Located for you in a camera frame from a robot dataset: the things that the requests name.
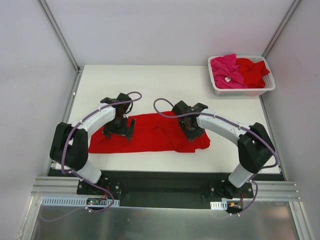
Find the red t shirt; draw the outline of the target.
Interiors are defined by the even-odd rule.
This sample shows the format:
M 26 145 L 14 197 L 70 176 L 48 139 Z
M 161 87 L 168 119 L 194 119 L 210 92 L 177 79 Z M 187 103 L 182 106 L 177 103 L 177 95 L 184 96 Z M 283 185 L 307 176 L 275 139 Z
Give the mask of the red t shirt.
M 263 79 L 270 71 L 267 69 L 265 62 L 252 62 L 248 58 L 237 58 L 236 64 L 239 65 L 238 72 L 243 77 L 243 84 L 249 89 L 263 89 L 266 83 Z
M 158 113 L 133 115 L 135 127 L 131 140 L 125 136 L 112 134 L 110 138 L 103 134 L 103 128 L 97 130 L 90 138 L 88 152 L 91 154 L 119 154 L 140 152 L 175 151 L 194 153 L 207 149 L 211 140 L 207 134 L 188 141 L 176 118 L 166 118 Z

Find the white perforated plastic basket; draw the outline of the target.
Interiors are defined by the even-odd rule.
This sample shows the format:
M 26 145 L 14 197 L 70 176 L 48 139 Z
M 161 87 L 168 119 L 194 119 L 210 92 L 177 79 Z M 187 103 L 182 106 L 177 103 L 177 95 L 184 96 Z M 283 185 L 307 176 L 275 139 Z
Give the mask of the white perforated plastic basket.
M 265 92 L 268 91 L 273 91 L 276 88 L 275 80 L 274 77 L 271 73 L 270 67 L 267 64 L 265 58 L 262 56 L 255 56 L 255 55 L 237 55 L 237 58 L 246 58 L 251 60 L 254 63 L 264 61 L 265 66 L 267 69 L 270 71 L 270 73 L 266 76 L 263 77 L 263 80 L 265 82 L 265 87 L 264 88 L 244 88 L 244 89 L 219 89 L 216 87 L 215 82 L 214 82 L 214 76 L 212 72 L 212 68 L 210 66 L 210 60 L 216 57 L 222 57 L 222 56 L 211 56 L 208 58 L 208 70 L 209 70 L 209 76 L 210 80 L 212 82 L 212 86 L 214 89 L 214 94 L 218 97 L 255 97 L 255 96 L 260 96 L 264 94 Z

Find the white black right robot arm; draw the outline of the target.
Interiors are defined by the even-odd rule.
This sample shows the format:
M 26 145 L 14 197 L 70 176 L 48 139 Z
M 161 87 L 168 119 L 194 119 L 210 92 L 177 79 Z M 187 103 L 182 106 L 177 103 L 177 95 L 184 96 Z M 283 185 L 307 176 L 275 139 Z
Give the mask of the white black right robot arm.
M 222 198 L 232 199 L 241 194 L 243 185 L 276 153 L 267 130 L 258 122 L 253 125 L 236 122 L 217 115 L 202 103 L 189 106 L 182 100 L 173 106 L 172 111 L 188 141 L 202 137 L 209 130 L 237 147 L 238 165 L 223 183 L 214 188 Z

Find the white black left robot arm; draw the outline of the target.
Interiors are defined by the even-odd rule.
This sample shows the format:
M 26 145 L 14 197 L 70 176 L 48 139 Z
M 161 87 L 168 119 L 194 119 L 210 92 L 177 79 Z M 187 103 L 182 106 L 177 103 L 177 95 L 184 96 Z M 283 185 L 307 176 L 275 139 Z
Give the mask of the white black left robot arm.
M 96 195 L 108 190 L 107 179 L 100 169 L 89 160 L 91 137 L 100 128 L 110 139 L 112 135 L 133 138 L 136 120 L 128 124 L 126 114 L 133 108 L 133 102 L 142 98 L 137 91 L 120 93 L 117 98 L 105 97 L 97 107 L 74 123 L 60 122 L 55 129 L 49 157 L 60 164 L 62 174 L 73 174 L 85 181 Z

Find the pink t shirt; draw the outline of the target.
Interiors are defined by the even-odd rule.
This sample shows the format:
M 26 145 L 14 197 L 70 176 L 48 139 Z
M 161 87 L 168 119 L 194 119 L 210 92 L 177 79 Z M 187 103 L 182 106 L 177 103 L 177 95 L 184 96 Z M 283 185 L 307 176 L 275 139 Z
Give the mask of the pink t shirt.
M 235 53 L 215 57 L 209 61 L 209 65 L 218 89 L 247 89 L 244 77 L 239 73 L 240 65 L 237 64 Z

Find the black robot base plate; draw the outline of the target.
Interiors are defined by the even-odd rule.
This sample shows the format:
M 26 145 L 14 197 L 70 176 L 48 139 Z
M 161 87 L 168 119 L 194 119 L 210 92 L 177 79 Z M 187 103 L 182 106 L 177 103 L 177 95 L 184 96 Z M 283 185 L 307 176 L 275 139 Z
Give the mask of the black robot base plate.
M 227 173 L 103 171 L 104 187 L 122 207 L 209 209 L 220 202 Z

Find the left aluminium frame post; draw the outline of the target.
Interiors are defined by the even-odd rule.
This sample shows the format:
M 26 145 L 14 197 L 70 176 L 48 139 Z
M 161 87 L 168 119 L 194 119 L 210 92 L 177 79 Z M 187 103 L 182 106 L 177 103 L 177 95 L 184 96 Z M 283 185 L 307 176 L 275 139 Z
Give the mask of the left aluminium frame post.
M 46 19 L 48 20 L 55 36 L 57 37 L 63 51 L 65 52 L 72 68 L 75 70 L 76 73 L 79 73 L 81 70 L 81 67 L 76 61 L 76 58 L 74 57 L 74 54 L 71 51 L 71 48 L 69 47 L 63 32 L 61 31 L 61 28 L 56 20 L 56 18 L 53 15 L 53 12 L 46 0 L 37 0 L 41 10 L 43 11 Z

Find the aluminium frame post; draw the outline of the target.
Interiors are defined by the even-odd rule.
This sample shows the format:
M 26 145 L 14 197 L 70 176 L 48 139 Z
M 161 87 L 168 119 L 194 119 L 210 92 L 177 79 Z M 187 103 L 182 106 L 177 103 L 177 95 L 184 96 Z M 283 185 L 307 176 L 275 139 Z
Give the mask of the aluminium frame post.
M 63 32 L 61 31 L 61 28 L 56 20 L 56 18 L 53 15 L 53 12 L 46 0 L 37 0 L 41 10 L 43 11 L 46 19 L 48 20 L 55 36 L 57 37 L 63 51 L 65 52 L 72 68 L 75 70 L 76 73 L 79 73 L 81 70 L 81 67 L 76 61 L 76 58 L 74 57 L 74 54 L 71 51 L 71 48 L 69 47 Z
M 266 47 L 262 53 L 263 58 L 266 59 L 268 57 L 268 55 L 271 53 L 272 49 L 275 47 L 277 41 L 279 40 L 280 36 L 282 35 L 284 30 L 286 29 L 287 25 L 291 21 L 292 17 L 294 16 L 295 12 L 297 11 L 297 9 L 299 8 L 299 6 L 301 5 L 302 2 L 303 2 L 303 0 L 293 0 L 290 3 L 288 9 L 286 10 L 279 25 L 275 29 L 275 32 L 273 33 L 272 37 L 270 38 L 268 44 L 266 45 Z

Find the right aluminium frame post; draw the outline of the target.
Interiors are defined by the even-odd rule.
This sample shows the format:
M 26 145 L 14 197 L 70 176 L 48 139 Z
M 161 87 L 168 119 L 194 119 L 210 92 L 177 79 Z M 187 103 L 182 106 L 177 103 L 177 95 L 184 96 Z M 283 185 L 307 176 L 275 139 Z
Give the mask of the right aluminium frame post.
M 266 45 L 266 47 L 262 53 L 263 58 L 266 59 L 268 57 L 268 55 L 271 53 L 272 49 L 275 47 L 277 41 L 279 40 L 280 36 L 282 35 L 284 30 L 286 29 L 287 25 L 291 21 L 292 17 L 294 16 L 295 12 L 297 11 L 297 9 L 299 8 L 299 6 L 301 5 L 302 2 L 303 2 L 303 0 L 293 0 L 290 3 L 288 9 L 286 10 L 279 25 L 275 29 L 275 32 L 273 33 L 272 37 L 270 38 L 268 44 Z

